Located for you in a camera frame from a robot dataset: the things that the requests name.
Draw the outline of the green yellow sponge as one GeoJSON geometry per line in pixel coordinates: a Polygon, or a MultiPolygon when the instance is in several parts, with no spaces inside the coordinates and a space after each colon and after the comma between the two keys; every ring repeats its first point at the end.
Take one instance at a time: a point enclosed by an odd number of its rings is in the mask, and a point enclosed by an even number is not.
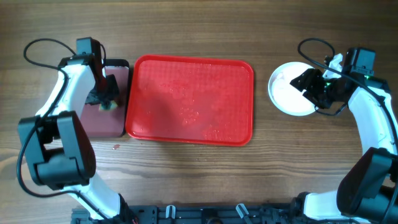
{"type": "Polygon", "coordinates": [[[99,110],[100,111],[111,111],[111,110],[116,109],[117,107],[118,107],[118,104],[114,100],[111,100],[111,101],[105,102],[104,104],[100,104],[99,110]]]}

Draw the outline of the white plate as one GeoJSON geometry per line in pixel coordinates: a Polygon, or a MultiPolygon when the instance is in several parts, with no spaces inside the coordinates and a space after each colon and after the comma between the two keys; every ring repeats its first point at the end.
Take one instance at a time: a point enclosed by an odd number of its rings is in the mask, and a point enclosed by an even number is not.
{"type": "Polygon", "coordinates": [[[288,62],[273,71],[268,82],[268,94],[271,102],[282,112],[292,116],[307,116],[315,112],[315,105],[290,84],[309,68],[313,67],[303,62],[288,62]]]}

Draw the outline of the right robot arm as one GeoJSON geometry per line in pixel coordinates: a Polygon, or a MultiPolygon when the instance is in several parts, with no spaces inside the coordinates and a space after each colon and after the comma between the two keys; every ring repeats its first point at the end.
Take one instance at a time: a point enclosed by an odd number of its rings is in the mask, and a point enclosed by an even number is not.
{"type": "Polygon", "coordinates": [[[344,60],[326,59],[323,67],[309,68],[290,84],[317,108],[328,109],[342,102],[353,114],[363,155],[347,173],[336,191],[303,193],[300,212],[315,222],[358,220],[397,223],[397,121],[385,80],[374,77],[376,53],[350,48],[344,60]]]}

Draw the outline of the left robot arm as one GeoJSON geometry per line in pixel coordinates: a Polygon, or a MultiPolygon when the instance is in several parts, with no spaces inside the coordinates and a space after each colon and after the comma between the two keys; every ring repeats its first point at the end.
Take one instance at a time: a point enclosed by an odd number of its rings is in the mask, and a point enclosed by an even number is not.
{"type": "Polygon", "coordinates": [[[33,197],[70,195],[87,209],[92,223],[133,223],[123,197],[96,173],[95,152],[80,121],[85,105],[117,107],[119,87],[105,66],[103,44],[91,37],[77,39],[72,56],[55,67],[58,80],[46,103],[18,123],[16,177],[33,197]]]}

